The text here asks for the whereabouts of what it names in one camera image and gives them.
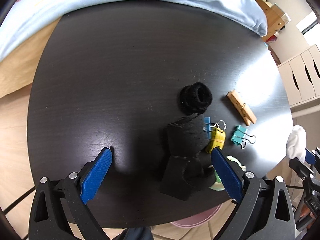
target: dark pants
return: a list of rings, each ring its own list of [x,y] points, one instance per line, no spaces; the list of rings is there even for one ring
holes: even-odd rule
[[[149,227],[127,228],[113,240],[154,240]]]

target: white drawer cabinet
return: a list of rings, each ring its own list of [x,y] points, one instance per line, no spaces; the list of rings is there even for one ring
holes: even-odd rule
[[[320,51],[316,45],[278,66],[291,107],[320,98]]]

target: round black tabletop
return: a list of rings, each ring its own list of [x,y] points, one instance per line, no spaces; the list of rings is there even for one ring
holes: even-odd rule
[[[184,116],[177,95],[198,81],[213,95],[204,115],[227,123],[223,151],[264,176],[285,157],[292,117],[276,64],[257,34],[203,9],[154,0],[64,15],[31,90],[28,151],[35,184],[80,171],[103,147],[113,147],[114,162],[88,202],[102,227],[162,224],[228,200],[225,191],[209,188],[188,201],[158,190],[167,160],[164,127]],[[256,143],[244,150],[230,141],[235,126],[245,126],[226,98],[233,89],[257,117],[248,127]]]

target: drawer handle cutout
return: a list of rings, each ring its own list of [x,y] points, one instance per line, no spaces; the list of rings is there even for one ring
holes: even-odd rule
[[[299,87],[298,87],[298,83],[296,81],[296,77],[294,76],[294,73],[292,71],[292,78],[293,78],[293,81],[294,81],[294,84],[296,85],[296,88],[300,91]]]
[[[313,61],[313,65],[314,65],[315,70],[316,70],[316,72],[317,72],[318,78],[320,78],[319,70],[318,70],[318,68],[317,68],[317,65],[316,65],[315,61]]]
[[[309,71],[308,71],[308,69],[307,69],[307,66],[306,66],[306,65],[304,65],[304,69],[305,69],[305,71],[306,71],[306,74],[307,74],[308,80],[309,80],[309,81],[310,81],[310,83],[313,85],[312,80],[311,80],[311,77],[310,77],[310,74],[309,74]]]

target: tan fabric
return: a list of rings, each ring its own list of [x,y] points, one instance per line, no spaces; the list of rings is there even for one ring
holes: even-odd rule
[[[33,82],[41,54],[59,20],[31,36],[0,62],[0,98]]]

